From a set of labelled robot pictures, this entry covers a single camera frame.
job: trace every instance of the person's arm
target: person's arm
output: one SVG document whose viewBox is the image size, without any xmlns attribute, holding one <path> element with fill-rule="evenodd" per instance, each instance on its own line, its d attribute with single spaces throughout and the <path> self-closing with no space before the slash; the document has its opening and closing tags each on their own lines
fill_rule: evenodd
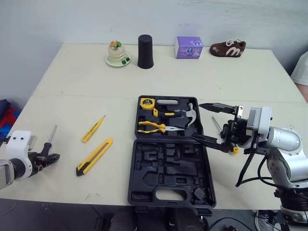
<svg viewBox="0 0 308 231">
<path fill-rule="evenodd" d="M 308 86 L 296 83 L 297 88 L 308 102 Z"/>
</svg>

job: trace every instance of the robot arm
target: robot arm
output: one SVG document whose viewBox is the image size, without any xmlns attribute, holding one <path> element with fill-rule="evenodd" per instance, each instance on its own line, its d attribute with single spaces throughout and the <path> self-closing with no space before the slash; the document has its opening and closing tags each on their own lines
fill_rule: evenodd
<svg viewBox="0 0 308 231">
<path fill-rule="evenodd" d="M 216 138 L 193 134 L 192 137 L 203 145 L 232 151 L 235 144 L 244 148 L 249 157 L 240 173 L 236 187 L 251 180 L 277 188 L 274 195 L 281 199 L 281 210 L 286 220 L 308 223 L 308 158 L 303 151 L 303 140 L 291 128 L 270 127 L 271 108 L 251 108 L 248 119 L 242 119 L 243 106 L 229 106 L 221 103 L 204 103 L 200 107 L 234 115 L 220 133 L 223 143 Z M 258 168 L 258 177 L 243 181 L 244 174 L 255 154 L 264 155 Z M 260 175 L 261 167 L 267 160 L 267 167 L 273 183 L 265 181 Z"/>
<path fill-rule="evenodd" d="M 35 141 L 36 137 L 30 131 L 14 131 L 11 137 L 3 140 L 7 142 L 6 154 L 9 160 L 0 160 L 0 190 L 11 185 L 14 180 L 24 180 L 37 174 L 60 158 L 59 154 L 48 155 L 44 149 L 41 153 L 29 152 Z"/>
</svg>

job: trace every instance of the brown slipper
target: brown slipper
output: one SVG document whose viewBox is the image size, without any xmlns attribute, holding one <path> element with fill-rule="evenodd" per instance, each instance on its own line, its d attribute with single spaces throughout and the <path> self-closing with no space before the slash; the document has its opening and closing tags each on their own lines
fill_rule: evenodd
<svg viewBox="0 0 308 231">
<path fill-rule="evenodd" d="M 245 50 L 246 42 L 231 39 L 227 42 L 215 43 L 210 47 L 212 55 L 217 57 L 240 57 Z"/>
</svg>

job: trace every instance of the metal rod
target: metal rod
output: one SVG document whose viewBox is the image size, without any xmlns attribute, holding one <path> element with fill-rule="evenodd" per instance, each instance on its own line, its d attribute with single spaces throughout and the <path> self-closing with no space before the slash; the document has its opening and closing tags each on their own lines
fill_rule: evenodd
<svg viewBox="0 0 308 231">
<path fill-rule="evenodd" d="M 54 126 L 53 131 L 52 131 L 52 133 L 51 133 L 51 136 L 50 136 L 50 138 L 49 138 L 49 140 L 48 140 L 48 143 L 51 142 L 51 140 L 52 140 L 52 138 L 53 138 L 53 135 L 54 135 L 54 133 L 55 133 L 56 130 L 57 130 L 57 126 Z"/>
<path fill-rule="evenodd" d="M 214 121 L 214 124 L 216 125 L 216 127 L 218 128 L 218 130 L 219 130 L 220 132 L 222 132 L 222 129 L 221 129 L 219 123 L 215 120 L 215 118 L 214 118 L 213 116 L 212 116 L 212 120 Z"/>
</svg>

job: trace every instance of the black cup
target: black cup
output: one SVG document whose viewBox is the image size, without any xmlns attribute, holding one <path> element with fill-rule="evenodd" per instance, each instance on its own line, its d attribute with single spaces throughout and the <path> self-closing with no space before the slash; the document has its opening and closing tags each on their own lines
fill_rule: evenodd
<svg viewBox="0 0 308 231">
<path fill-rule="evenodd" d="M 138 67 L 149 69 L 153 65 L 152 37 L 149 35 L 140 35 L 138 37 Z"/>
</svg>

